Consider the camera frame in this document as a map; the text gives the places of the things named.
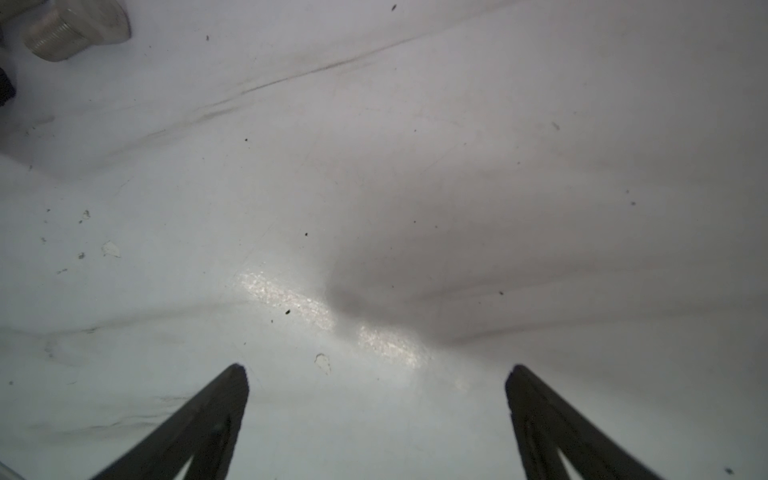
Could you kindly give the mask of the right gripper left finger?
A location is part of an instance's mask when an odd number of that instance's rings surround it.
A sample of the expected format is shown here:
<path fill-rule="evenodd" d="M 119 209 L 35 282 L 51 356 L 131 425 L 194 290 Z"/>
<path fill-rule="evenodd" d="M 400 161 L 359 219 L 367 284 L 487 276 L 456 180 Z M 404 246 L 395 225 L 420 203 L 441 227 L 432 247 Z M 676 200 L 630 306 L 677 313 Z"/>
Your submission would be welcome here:
<path fill-rule="evenodd" d="M 232 364 L 97 479 L 227 477 L 249 395 L 245 368 Z"/>

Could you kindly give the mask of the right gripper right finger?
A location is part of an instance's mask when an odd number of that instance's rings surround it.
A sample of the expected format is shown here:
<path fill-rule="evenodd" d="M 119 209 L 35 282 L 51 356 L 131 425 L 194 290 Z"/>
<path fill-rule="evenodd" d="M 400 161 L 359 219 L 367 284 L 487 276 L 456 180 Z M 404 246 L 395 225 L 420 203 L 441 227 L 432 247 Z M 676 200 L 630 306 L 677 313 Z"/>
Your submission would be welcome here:
<path fill-rule="evenodd" d="M 514 366 L 505 382 L 505 393 L 528 479 L 568 479 L 563 458 L 583 479 L 659 477 L 526 366 Z"/>

